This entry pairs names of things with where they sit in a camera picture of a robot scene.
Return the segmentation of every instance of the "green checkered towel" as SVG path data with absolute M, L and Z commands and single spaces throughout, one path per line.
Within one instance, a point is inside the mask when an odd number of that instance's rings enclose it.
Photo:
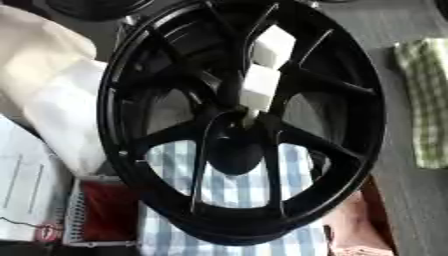
M 417 165 L 447 167 L 448 39 L 396 44 L 394 52 L 407 80 Z

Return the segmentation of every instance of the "paper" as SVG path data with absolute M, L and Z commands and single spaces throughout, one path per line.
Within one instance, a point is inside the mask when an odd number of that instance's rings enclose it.
M 41 140 L 0 115 L 0 240 L 34 241 L 38 233 L 1 218 L 38 226 L 60 224 L 70 179 Z

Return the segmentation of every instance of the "gray surface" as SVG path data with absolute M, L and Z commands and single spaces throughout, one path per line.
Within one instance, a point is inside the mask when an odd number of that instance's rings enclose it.
M 159 9 L 174 0 L 156 0 Z M 387 48 L 395 42 L 448 35 L 433 0 L 359 0 L 323 5 L 369 52 L 382 78 L 388 104 L 388 133 L 374 174 L 384 197 L 402 256 L 448 255 L 448 172 L 416 168 L 409 103 L 403 82 L 391 68 Z M 92 25 L 55 16 L 92 38 L 106 59 L 112 47 L 110 23 Z

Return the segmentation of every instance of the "white bag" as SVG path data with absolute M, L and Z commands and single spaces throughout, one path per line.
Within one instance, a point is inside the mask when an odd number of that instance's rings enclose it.
M 95 59 L 93 43 L 63 26 L 0 5 L 0 111 L 26 124 L 21 111 L 48 81 L 80 59 Z
M 0 5 L 0 112 L 28 124 L 76 176 L 96 173 L 105 156 L 96 98 L 106 64 L 93 43 L 44 18 Z

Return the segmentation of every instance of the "white block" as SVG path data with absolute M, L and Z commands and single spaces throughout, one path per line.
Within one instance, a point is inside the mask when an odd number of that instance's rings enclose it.
M 279 69 L 292 55 L 296 39 L 277 25 L 269 27 L 254 43 L 252 60 L 262 66 Z
M 244 78 L 240 104 L 248 107 L 249 112 L 268 111 L 280 76 L 277 70 L 252 64 Z

